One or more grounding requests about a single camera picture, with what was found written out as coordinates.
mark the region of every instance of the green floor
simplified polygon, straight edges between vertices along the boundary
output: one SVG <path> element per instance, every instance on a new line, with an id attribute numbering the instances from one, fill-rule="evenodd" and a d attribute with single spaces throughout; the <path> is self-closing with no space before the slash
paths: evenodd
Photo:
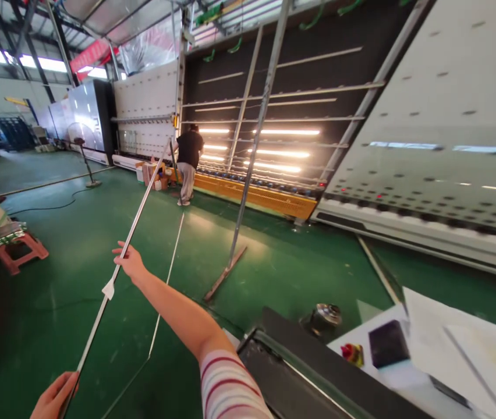
<path id="1" fill-rule="evenodd" d="M 83 157 L 73 151 L 37 153 L 0 150 L 0 194 L 87 173 Z M 90 161 L 92 171 L 103 165 Z"/>
<path id="2" fill-rule="evenodd" d="M 65 154 L 48 156 L 51 171 L 65 170 Z M 50 256 L 14 277 L 0 265 L 0 416 L 28 417 L 41 391 L 62 371 L 75 369 L 82 355 L 101 288 L 114 270 L 110 251 L 125 239 L 144 192 L 133 172 L 113 169 L 96 178 L 102 186 L 78 194 L 69 207 L 18 215 Z M 2 206 L 13 212 L 64 205 L 85 181 L 12 195 Z M 147 268 L 166 279 L 184 209 L 170 284 L 201 300 L 228 259 L 238 206 L 201 193 L 187 208 L 176 199 L 171 191 L 151 193 L 132 244 Z M 263 306 L 295 321 L 316 303 L 334 303 L 342 311 L 341 331 L 348 331 L 361 323 L 357 300 L 380 309 L 391 305 L 349 233 L 321 225 L 295 228 L 247 209 L 239 244 L 248 251 L 210 307 L 239 337 Z M 496 277 L 383 243 L 371 246 L 401 285 L 496 323 Z M 146 360 L 156 318 L 121 274 L 68 418 L 102 417 Z M 111 417 L 201 418 L 196 362 L 164 322 L 151 360 Z"/>

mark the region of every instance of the black t-shirt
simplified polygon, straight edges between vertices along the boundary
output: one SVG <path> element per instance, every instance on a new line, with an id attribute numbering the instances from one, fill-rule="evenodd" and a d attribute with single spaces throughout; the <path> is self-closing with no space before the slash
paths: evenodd
<path id="1" fill-rule="evenodd" d="M 183 133 L 176 139 L 178 142 L 178 163 L 188 163 L 197 169 L 200 162 L 200 151 L 203 148 L 203 137 L 195 131 Z"/>

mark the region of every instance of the person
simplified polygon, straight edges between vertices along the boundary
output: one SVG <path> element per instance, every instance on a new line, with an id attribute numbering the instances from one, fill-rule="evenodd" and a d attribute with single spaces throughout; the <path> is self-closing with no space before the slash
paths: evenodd
<path id="1" fill-rule="evenodd" d="M 260 388 L 213 317 L 188 297 L 149 272 L 143 265 L 141 255 L 132 246 L 128 246 L 126 255 L 120 258 L 124 242 L 118 242 L 118 245 L 120 248 L 112 251 L 118 255 L 114 258 L 114 263 L 124 269 L 198 361 L 203 417 L 205 419 L 241 417 L 272 419 L 273 416 L 265 405 Z M 37 411 L 40 407 L 51 415 L 36 415 L 31 419 L 57 418 L 63 400 L 70 394 L 77 380 L 75 375 L 68 372 L 65 374 L 64 378 L 59 377 L 51 386 L 54 390 L 60 388 L 61 390 L 57 392 L 49 388 L 38 400 L 35 408 Z"/>
<path id="2" fill-rule="evenodd" d="M 190 205 L 197 165 L 203 154 L 203 137 L 196 124 L 191 124 L 190 130 L 176 139 L 176 145 L 172 152 L 175 152 L 176 149 L 178 149 L 178 171 L 182 177 L 181 199 L 178 200 L 178 205 Z"/>

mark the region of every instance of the table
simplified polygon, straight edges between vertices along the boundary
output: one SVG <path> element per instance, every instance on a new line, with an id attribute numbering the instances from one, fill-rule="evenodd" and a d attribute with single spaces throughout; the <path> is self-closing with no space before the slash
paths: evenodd
<path id="1" fill-rule="evenodd" d="M 408 339 L 409 318 L 403 305 L 397 304 L 338 337 L 327 346 L 341 356 L 341 346 L 347 343 L 362 345 L 364 365 L 361 369 L 435 419 L 477 419 L 471 410 L 437 390 L 428 375 L 415 368 L 410 360 L 379 370 L 372 365 L 369 332 L 392 320 L 398 320 L 401 323 L 405 339 Z"/>

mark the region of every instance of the plastic stool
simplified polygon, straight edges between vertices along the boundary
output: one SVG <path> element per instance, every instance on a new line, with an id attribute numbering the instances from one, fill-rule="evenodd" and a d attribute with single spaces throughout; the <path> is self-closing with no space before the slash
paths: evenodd
<path id="1" fill-rule="evenodd" d="M 48 256 L 48 250 L 46 250 L 42 243 L 33 238 L 29 233 L 13 239 L 11 244 L 13 243 L 24 243 L 31 250 L 31 252 L 23 257 L 20 257 L 19 259 L 13 260 L 7 252 L 6 245 L 4 244 L 3 246 L 0 246 L 0 260 L 3 262 L 11 275 L 17 275 L 21 272 L 19 265 L 29 262 L 31 259 L 36 257 L 46 259 Z"/>

